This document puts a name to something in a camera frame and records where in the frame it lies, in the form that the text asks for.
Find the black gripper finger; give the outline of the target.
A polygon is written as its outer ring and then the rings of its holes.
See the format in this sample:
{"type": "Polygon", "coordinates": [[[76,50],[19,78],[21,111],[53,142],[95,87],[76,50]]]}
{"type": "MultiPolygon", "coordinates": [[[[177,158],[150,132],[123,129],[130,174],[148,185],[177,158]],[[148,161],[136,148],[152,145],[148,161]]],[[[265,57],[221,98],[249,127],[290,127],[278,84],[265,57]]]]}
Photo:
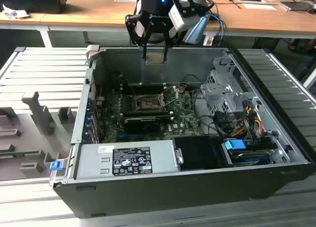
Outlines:
{"type": "Polygon", "coordinates": [[[130,39],[134,45],[143,47],[143,60],[146,60],[147,43],[152,34],[152,21],[149,19],[148,13],[139,13],[138,15],[126,15],[125,25],[129,33],[130,39]],[[144,27],[141,36],[136,33],[137,23],[141,23],[144,27]]]}
{"type": "Polygon", "coordinates": [[[183,40],[184,38],[184,32],[176,33],[174,37],[170,37],[169,32],[164,32],[164,51],[163,51],[163,63],[166,62],[167,60],[167,53],[169,48],[172,48],[174,46],[178,46],[179,43],[183,40]]]}

